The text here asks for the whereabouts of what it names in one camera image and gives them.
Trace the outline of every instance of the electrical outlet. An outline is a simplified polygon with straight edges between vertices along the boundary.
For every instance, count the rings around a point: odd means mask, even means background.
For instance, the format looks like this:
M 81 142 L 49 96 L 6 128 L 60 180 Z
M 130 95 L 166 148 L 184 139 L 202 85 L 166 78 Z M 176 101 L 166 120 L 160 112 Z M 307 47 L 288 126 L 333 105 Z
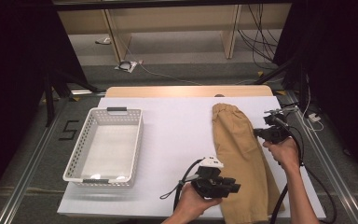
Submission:
M 316 122 L 316 121 L 319 121 L 321 120 L 321 117 L 319 117 L 317 114 L 315 113 L 312 113 L 308 116 L 308 119 L 312 122 Z

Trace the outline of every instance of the metal rail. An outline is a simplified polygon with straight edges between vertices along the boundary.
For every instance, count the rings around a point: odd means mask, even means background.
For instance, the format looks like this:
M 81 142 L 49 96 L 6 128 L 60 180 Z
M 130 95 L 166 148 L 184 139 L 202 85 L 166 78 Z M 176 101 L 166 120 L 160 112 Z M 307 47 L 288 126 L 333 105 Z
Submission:
M 287 96 L 291 100 L 291 103 L 296 102 L 296 97 L 292 91 L 287 92 Z M 321 162 L 324 171 L 326 172 L 330 182 L 335 189 L 338 198 L 341 200 L 345 210 L 349 218 L 351 219 L 352 223 L 358 223 L 358 202 L 354 198 L 351 193 L 351 190 L 348 188 L 347 184 L 345 183 L 344 179 L 341 177 L 341 174 L 337 170 L 335 164 L 331 160 L 328 152 L 324 148 L 323 143 L 319 139 L 318 135 L 314 131 L 310 131 L 307 127 L 302 125 L 302 113 L 298 111 L 296 113 L 296 117 L 300 122 L 304 133 L 307 135 L 310 143 L 312 145 L 313 150 L 315 151 L 316 156 L 318 157 L 319 161 Z
M 34 153 L 31 157 L 31 159 L 28 161 L 28 164 L 22 173 L 22 176 L 16 186 L 14 188 L 13 193 L 8 198 L 4 208 L 2 209 L 2 212 L 0 214 L 0 224 L 8 224 L 11 223 L 14 216 L 16 215 L 17 209 L 20 206 L 20 203 L 22 201 L 22 198 L 24 197 L 24 194 L 31 183 L 31 180 L 34 176 L 34 173 L 36 171 L 37 166 L 39 165 L 39 162 L 45 153 L 45 150 L 48 146 L 49 140 L 52 136 L 53 131 L 55 130 L 55 127 L 57 125 L 57 120 L 60 118 L 60 115 L 63 111 L 63 109 L 66 106 L 66 103 L 68 102 L 67 98 L 61 99 L 58 102 L 57 106 L 57 114 L 54 118 L 54 120 L 51 122 L 51 125 L 45 129 L 43 132 L 42 137 L 39 140 L 39 143 L 37 144 L 36 148 L 34 149 Z

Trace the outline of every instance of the black curtain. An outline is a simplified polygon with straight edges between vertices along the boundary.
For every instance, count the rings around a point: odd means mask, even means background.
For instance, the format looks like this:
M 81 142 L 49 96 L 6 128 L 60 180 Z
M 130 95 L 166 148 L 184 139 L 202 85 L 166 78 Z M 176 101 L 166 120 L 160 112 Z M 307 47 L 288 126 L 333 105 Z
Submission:
M 0 178 L 37 111 L 44 77 L 56 70 L 87 81 L 57 12 L 0 1 Z

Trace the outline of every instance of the white cable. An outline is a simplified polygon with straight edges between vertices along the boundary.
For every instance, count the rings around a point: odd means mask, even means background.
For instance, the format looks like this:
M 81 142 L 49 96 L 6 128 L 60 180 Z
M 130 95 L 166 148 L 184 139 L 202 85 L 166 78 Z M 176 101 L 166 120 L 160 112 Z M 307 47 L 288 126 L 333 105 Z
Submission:
M 131 53 L 131 51 L 129 50 L 129 48 L 127 47 L 127 45 L 124 43 L 124 41 L 120 38 L 120 36 L 118 37 L 118 39 L 120 40 L 121 44 L 123 44 L 123 46 L 126 48 L 127 52 L 130 54 L 130 56 L 133 58 L 133 60 L 137 61 L 138 60 L 133 56 L 133 54 Z M 141 63 L 138 63 L 147 73 L 153 75 L 153 76 L 158 76 L 158 77 L 168 77 L 168 78 L 172 78 L 175 79 L 177 81 L 181 81 L 181 82 L 187 82 L 187 83 L 192 83 L 195 85 L 199 85 L 199 86 L 203 86 L 203 84 L 200 84 L 198 82 L 193 82 L 193 81 L 188 81 L 188 80 L 183 80 L 183 79 L 179 79 L 176 77 L 171 77 L 168 75 L 164 75 L 164 74 L 160 74 L 160 73 L 154 73 L 154 72 L 150 72 L 149 70 L 147 70 Z
M 304 110 L 304 112 L 303 112 L 303 114 L 302 114 L 302 119 L 301 119 L 301 121 L 302 121 L 303 125 L 304 125 L 308 130 L 311 130 L 311 131 L 314 131 L 314 132 L 319 132 L 319 131 L 321 131 L 321 130 L 324 129 L 324 125 L 323 125 L 320 121 L 317 121 L 317 122 L 321 125 L 321 128 L 320 128 L 320 129 L 314 129 L 314 128 L 312 127 L 310 121 L 308 121 L 308 123 L 310 124 L 310 127 L 309 127 L 309 126 L 307 126 L 307 124 L 305 124 L 305 121 L 304 121 L 304 119 L 305 119 L 305 114 L 307 113 L 308 107 L 310 106 L 310 85 L 308 85 L 308 97 L 309 97 L 309 100 L 308 100 L 308 102 L 307 102 L 307 107 L 305 107 L 305 110 Z
M 127 52 L 130 54 L 130 56 L 132 57 L 132 59 L 136 62 L 138 62 L 138 59 L 135 58 L 135 56 L 133 56 L 133 54 L 131 53 L 130 49 L 127 47 L 127 45 L 124 43 L 124 41 L 118 37 L 118 39 L 120 40 L 121 44 L 126 48 Z M 141 63 L 138 63 L 147 73 L 151 74 L 151 75 L 154 75 L 154 76 L 159 76 L 159 77 L 168 77 L 168 78 L 172 78 L 172 79 L 175 79 L 177 81 L 181 81 L 181 82 L 187 82 L 187 83 L 192 83 L 192 84 L 195 84 L 195 85 L 199 85 L 199 86 L 204 86 L 203 84 L 201 83 L 198 83 L 198 82 L 194 82 L 194 81 L 188 81 L 188 80 L 183 80 L 183 79 L 179 79 L 179 78 L 176 78 L 176 77 L 171 77 L 169 75 L 164 75 L 164 74 L 160 74 L 160 73 L 154 73 L 154 72 L 150 72 L 149 70 L 147 70 Z M 277 82 L 277 81 L 280 81 L 282 80 L 283 78 L 279 78 L 279 79 L 276 79 L 276 80 L 272 80 L 270 82 Z M 246 79 L 246 80 L 243 80 L 243 81 L 240 81 L 240 82 L 237 82 L 237 83 L 234 83 L 234 84 L 228 84 L 228 85 L 239 85 L 243 82 L 247 82 L 247 81 L 256 81 L 254 79 Z

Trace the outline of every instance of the white plastic basket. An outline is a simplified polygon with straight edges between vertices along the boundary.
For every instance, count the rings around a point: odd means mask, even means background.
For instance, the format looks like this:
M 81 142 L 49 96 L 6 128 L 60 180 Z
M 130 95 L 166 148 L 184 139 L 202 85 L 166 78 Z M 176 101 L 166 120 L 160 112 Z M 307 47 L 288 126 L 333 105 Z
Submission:
M 92 108 L 63 180 L 83 186 L 131 187 L 143 127 L 140 109 Z

